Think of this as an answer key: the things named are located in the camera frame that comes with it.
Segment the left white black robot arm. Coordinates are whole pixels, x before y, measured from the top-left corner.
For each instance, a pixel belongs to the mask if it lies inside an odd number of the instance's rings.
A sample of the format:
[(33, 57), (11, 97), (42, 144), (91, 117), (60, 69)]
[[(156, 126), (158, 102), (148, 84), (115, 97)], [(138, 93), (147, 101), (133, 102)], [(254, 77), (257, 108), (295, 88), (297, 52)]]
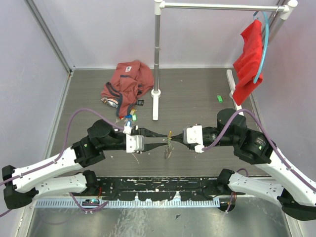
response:
[(87, 129), (87, 136), (46, 160), (33, 165), (2, 168), (3, 197), (9, 210), (18, 209), (45, 195), (76, 193), (92, 196), (99, 191), (95, 173), (85, 170), (72, 177), (62, 174), (85, 169), (105, 159), (104, 151), (142, 153), (167, 143), (145, 143), (145, 138), (162, 138), (164, 135), (145, 128), (114, 128), (100, 119)]

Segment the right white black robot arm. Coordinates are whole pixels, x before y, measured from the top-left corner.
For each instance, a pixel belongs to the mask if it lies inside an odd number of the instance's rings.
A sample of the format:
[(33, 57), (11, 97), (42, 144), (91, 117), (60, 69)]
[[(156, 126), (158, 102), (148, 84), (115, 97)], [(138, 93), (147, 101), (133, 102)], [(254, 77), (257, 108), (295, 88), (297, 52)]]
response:
[(216, 179), (216, 187), (221, 194), (249, 194), (274, 203), (294, 219), (315, 220), (315, 181), (281, 153), (264, 129), (255, 131), (248, 128), (242, 112), (252, 115), (247, 109), (223, 109), (217, 114), (216, 127), (202, 127), (197, 124), (185, 128), (181, 134), (172, 136), (171, 139), (196, 153), (206, 152), (215, 146), (233, 147), (237, 158), (266, 172), (276, 183), (267, 184), (223, 169)]

